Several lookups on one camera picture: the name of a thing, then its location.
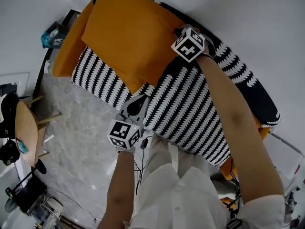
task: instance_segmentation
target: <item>power cord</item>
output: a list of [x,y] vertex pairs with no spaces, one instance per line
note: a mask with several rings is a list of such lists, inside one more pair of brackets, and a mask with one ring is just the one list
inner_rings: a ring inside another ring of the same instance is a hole
[[85,208],[83,208],[77,201],[75,201],[75,200],[73,200],[72,198],[70,198],[67,194],[65,194],[65,193],[63,193],[63,192],[60,192],[59,190],[57,190],[57,189],[55,189],[55,188],[53,188],[53,187],[47,187],[47,189],[53,189],[54,191],[63,194],[63,195],[66,196],[68,199],[70,199],[71,201],[73,201],[74,203],[76,203],[82,210],[88,212],[88,213],[90,214],[90,216],[92,217],[93,221],[96,221],[96,220],[97,220],[97,218],[94,217],[90,211],[88,211],[88,210],[86,210]]
[[231,217],[234,218],[237,214],[238,214],[238,211],[239,211],[239,207],[240,207],[240,189],[239,189],[239,182],[236,178],[236,176],[234,175],[233,171],[233,159],[231,160],[231,168],[230,168],[230,175],[232,176],[232,181],[234,182],[235,184],[235,187],[236,187],[236,199],[233,200],[229,205],[228,207],[231,208],[231,205],[234,204],[237,200],[238,200],[238,204],[237,204],[237,209],[236,210],[232,210],[231,211]]
[[138,177],[138,182],[137,182],[137,186],[136,186],[136,189],[135,189],[135,194],[137,195],[138,194],[138,188],[139,188],[139,185],[141,184],[142,182],[142,175],[143,175],[143,171],[146,167],[146,165],[143,167],[144,165],[144,154],[145,154],[145,148],[147,147],[147,144],[148,144],[148,138],[149,137],[152,137],[151,135],[150,136],[147,136],[141,143],[141,149],[143,150],[143,156],[142,156],[142,168],[140,169],[137,165],[137,162],[134,160],[134,164],[135,166],[137,167],[136,171],[137,172],[137,177]]

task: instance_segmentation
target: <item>cable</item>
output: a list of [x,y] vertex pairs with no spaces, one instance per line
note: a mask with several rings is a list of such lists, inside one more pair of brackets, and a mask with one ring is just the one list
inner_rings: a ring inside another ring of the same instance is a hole
[[142,168],[140,169],[137,165],[137,162],[134,160],[134,164],[136,165],[137,167],[137,170],[134,170],[134,171],[137,171],[137,176],[138,176],[138,181],[137,181],[137,186],[136,186],[136,189],[135,189],[135,194],[138,194],[138,188],[139,188],[139,185],[141,184],[142,182],[142,175],[143,175],[143,171],[144,169],[146,168],[146,165],[144,165],[144,154],[145,154],[145,148],[147,146],[147,143],[148,143],[148,138],[149,137],[152,137],[152,136],[147,136],[143,141],[142,141],[142,144],[141,144],[141,148],[143,150],[143,156],[142,156]]
[[240,189],[239,189],[239,182],[236,178],[236,176],[234,175],[233,171],[233,159],[231,160],[231,168],[230,168],[230,175],[232,176],[232,181],[234,182],[235,186],[236,186],[236,196],[237,198],[233,201],[233,203],[235,203],[238,200],[238,204],[237,204],[237,209],[232,211],[233,215],[237,215],[238,211],[239,211],[239,206],[240,206]]
[[82,210],[87,211],[87,212],[91,215],[91,217],[93,218],[93,220],[96,219],[96,218],[92,215],[92,213],[91,213],[90,211],[88,211],[88,210],[86,210],[85,208],[83,208],[82,206],[80,206],[80,204],[79,204],[78,202],[76,202],[75,200],[73,200],[72,198],[70,198],[67,194],[65,194],[65,193],[63,193],[63,192],[60,192],[59,190],[56,190],[56,189],[53,188],[53,187],[47,187],[47,189],[49,189],[49,188],[53,189],[53,190],[56,191],[56,192],[59,192],[59,193],[63,194],[63,195],[66,196],[68,199],[70,199],[71,201],[73,201],[74,203],[76,203]]

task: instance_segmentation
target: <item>black bag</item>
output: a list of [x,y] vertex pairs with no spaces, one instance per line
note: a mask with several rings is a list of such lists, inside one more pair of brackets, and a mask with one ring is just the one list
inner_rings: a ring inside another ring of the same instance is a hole
[[1,103],[3,122],[0,123],[0,138],[15,138],[15,117],[19,97],[15,93],[7,94]]
[[19,150],[16,146],[16,143],[13,140],[7,141],[7,143],[0,148],[0,160],[6,166],[9,166],[11,163],[15,163],[20,158]]

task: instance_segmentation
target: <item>gray marble floor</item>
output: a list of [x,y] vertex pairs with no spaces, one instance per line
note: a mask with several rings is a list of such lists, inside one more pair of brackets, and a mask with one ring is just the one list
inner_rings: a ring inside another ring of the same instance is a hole
[[[47,174],[41,180],[64,206],[63,214],[85,228],[96,228],[93,218],[105,212],[106,195],[117,158],[107,139],[107,130],[117,111],[93,94],[69,82],[44,74],[36,107],[43,119],[62,113],[47,125],[43,149],[50,154],[42,158]],[[142,150],[136,152],[142,164]]]

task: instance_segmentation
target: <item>orange pillow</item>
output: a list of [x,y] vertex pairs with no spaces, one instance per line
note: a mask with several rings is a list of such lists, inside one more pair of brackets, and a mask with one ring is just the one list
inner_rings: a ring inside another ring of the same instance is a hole
[[182,25],[152,0],[97,0],[82,40],[134,93],[145,82],[156,86],[178,56],[171,44]]

